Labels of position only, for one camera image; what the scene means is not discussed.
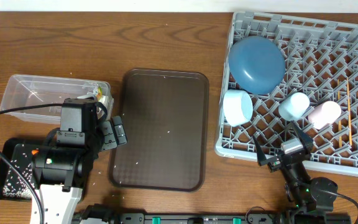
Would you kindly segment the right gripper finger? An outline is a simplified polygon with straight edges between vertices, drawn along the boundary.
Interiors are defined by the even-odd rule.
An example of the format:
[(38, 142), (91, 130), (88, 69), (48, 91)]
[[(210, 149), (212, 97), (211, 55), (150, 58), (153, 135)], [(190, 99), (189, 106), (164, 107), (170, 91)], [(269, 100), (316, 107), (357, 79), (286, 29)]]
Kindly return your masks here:
[(305, 149), (312, 149), (313, 148), (313, 138), (310, 137), (308, 134), (306, 134), (305, 132), (303, 132), (297, 125), (296, 122), (291, 121), (290, 122), (290, 127), (294, 130), (295, 135), (297, 136), (297, 138), (300, 140), (300, 142), (302, 143), (303, 147)]
[(256, 148), (256, 154), (257, 154), (257, 163), (260, 166), (264, 166), (266, 165), (265, 161), (266, 161), (266, 156), (257, 140), (257, 138), (255, 136), (252, 137), (254, 144), (255, 144), (255, 148)]

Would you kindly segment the light blue plastic cup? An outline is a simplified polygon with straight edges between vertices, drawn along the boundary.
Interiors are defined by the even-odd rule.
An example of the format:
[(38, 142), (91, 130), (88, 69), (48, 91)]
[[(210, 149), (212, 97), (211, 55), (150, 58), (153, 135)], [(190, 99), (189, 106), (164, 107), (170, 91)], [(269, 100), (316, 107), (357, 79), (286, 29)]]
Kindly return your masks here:
[(299, 120), (310, 105), (308, 96), (296, 92), (282, 101), (278, 107), (279, 115), (286, 121)]

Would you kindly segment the pink plastic cup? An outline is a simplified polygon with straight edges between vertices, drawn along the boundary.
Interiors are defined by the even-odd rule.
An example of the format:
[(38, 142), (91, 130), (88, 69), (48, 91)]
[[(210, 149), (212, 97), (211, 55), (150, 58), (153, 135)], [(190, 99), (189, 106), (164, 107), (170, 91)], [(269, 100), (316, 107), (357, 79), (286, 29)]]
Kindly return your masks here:
[(334, 101), (326, 101), (318, 105), (309, 115), (308, 121), (315, 129), (322, 129), (323, 127), (333, 124), (341, 115), (341, 107)]

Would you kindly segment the light blue small bowl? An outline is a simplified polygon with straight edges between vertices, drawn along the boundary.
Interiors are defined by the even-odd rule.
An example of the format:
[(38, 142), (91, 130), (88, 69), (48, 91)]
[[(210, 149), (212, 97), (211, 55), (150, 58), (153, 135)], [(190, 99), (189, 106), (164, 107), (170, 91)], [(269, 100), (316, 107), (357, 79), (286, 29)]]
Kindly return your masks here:
[(228, 90), (224, 94), (223, 110), (226, 121), (231, 126), (249, 122), (253, 113), (250, 95), (243, 90)]

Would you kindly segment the yellow green snack wrapper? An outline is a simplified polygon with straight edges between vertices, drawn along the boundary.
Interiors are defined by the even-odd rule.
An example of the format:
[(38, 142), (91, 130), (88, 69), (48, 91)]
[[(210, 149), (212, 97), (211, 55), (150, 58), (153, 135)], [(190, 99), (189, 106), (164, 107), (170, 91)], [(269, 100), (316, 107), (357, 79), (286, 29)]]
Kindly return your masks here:
[(94, 98), (99, 101), (103, 97), (103, 91), (100, 86), (96, 87), (92, 92), (88, 92), (85, 98)]

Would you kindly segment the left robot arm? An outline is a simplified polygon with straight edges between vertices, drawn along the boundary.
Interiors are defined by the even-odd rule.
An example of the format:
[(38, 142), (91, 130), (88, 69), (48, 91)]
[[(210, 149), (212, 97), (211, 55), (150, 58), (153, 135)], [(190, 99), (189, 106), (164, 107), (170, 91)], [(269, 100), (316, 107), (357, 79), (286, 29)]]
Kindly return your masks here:
[(107, 119), (98, 110), (106, 108), (95, 99), (67, 98), (60, 128), (30, 147), (36, 193), (31, 223), (70, 223), (99, 152), (126, 144), (121, 117)]

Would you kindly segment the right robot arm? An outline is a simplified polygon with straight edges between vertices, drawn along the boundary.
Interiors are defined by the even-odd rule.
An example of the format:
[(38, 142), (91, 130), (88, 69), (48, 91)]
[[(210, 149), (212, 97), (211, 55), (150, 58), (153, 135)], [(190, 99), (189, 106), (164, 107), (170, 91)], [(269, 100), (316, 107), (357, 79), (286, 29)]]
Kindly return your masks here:
[(337, 183), (325, 177), (312, 179), (308, 175), (303, 163), (311, 157), (313, 139), (294, 122), (290, 123), (289, 128), (295, 137), (284, 142), (281, 150), (269, 158), (264, 154), (257, 138), (252, 137), (257, 163), (259, 166), (267, 166), (270, 172), (282, 173), (287, 197), (296, 205), (284, 215), (288, 223), (312, 219), (325, 222), (327, 213), (334, 210), (334, 201), (339, 196)]

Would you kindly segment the orange carrot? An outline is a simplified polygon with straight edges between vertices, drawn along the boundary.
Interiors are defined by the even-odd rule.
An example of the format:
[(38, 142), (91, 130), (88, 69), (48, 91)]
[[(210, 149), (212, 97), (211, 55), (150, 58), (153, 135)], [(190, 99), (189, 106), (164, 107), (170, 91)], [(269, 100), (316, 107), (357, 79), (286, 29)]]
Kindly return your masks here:
[(39, 150), (32, 150), (32, 151), (31, 151), (31, 153), (32, 153), (33, 156), (36, 155), (38, 152), (39, 152)]

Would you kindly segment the large blue plate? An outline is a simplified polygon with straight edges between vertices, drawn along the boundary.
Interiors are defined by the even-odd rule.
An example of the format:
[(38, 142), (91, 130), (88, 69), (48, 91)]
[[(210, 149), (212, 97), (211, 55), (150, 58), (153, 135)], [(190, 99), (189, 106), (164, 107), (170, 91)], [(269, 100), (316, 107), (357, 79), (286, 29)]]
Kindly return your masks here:
[(266, 95), (281, 83), (285, 59), (265, 37), (250, 36), (236, 42), (228, 55), (229, 71), (237, 84), (254, 95)]

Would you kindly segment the white tissue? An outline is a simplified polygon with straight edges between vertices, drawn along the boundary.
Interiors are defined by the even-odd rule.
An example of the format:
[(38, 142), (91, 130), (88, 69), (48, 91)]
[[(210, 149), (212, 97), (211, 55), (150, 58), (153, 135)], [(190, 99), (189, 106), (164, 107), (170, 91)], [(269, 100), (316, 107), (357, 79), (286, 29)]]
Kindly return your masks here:
[(98, 100), (100, 103), (102, 103), (104, 106), (108, 105), (109, 97), (102, 95), (100, 99)]

